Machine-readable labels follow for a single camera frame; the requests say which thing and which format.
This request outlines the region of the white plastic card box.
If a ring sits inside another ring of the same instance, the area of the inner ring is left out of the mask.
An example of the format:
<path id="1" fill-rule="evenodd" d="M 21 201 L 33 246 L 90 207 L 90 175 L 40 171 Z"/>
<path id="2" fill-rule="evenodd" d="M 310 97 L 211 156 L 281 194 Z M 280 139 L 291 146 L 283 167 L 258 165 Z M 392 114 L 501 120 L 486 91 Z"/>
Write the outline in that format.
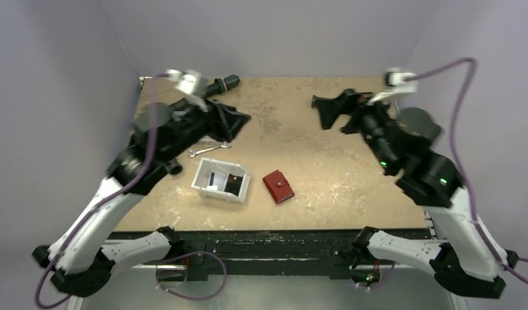
<path id="1" fill-rule="evenodd" d="M 191 188 L 202 198 L 244 204 L 251 173 L 238 163 L 201 158 Z"/>

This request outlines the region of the red leather card holder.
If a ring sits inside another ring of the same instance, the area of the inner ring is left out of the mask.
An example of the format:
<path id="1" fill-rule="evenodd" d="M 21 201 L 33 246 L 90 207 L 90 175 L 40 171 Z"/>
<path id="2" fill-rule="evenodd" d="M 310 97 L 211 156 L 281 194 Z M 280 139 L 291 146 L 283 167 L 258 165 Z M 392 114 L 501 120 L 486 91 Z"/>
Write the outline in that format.
<path id="1" fill-rule="evenodd" d="M 275 170 L 262 178 L 275 204 L 279 205 L 295 196 L 284 174 Z"/>

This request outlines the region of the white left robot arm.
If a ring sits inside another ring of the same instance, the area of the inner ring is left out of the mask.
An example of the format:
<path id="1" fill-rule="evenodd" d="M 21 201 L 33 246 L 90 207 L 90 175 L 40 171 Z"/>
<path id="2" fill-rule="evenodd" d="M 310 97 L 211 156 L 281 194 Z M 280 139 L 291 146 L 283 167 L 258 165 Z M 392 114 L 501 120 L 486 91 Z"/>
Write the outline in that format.
<path id="1" fill-rule="evenodd" d="M 46 279 L 61 293 L 88 297 L 111 277 L 147 262 L 175 264 L 185 255 L 182 238 L 160 227 L 135 240 L 108 246 L 124 216 L 170 172 L 172 162 L 201 138 L 231 142 L 250 115 L 216 100 L 203 106 L 182 99 L 151 103 L 135 119 L 132 135 L 105 172 L 99 188 L 75 223 L 55 243 L 33 251 Z"/>

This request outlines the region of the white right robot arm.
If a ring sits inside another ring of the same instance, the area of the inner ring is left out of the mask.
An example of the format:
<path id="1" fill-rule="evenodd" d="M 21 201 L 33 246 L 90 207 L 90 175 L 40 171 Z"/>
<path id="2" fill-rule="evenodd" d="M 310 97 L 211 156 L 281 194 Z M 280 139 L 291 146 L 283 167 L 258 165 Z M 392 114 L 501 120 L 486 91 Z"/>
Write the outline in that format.
<path id="1" fill-rule="evenodd" d="M 371 260 L 390 260 L 424 271 L 450 293 L 463 297 L 497 299 L 506 283 L 506 267 L 518 255 L 485 242 L 485 228 L 471 214 L 469 190 L 455 164 L 433 151 L 441 127 L 423 109 L 411 107 L 396 117 L 389 104 L 371 101 L 371 93 L 344 90 L 335 98 L 314 96 L 312 108 L 321 127 L 329 129 L 341 115 L 349 121 L 344 134 L 360 134 L 386 176 L 427 213 L 442 238 L 434 243 L 396 237 L 374 227 L 364 227 L 349 251 L 339 256 L 353 267 Z"/>

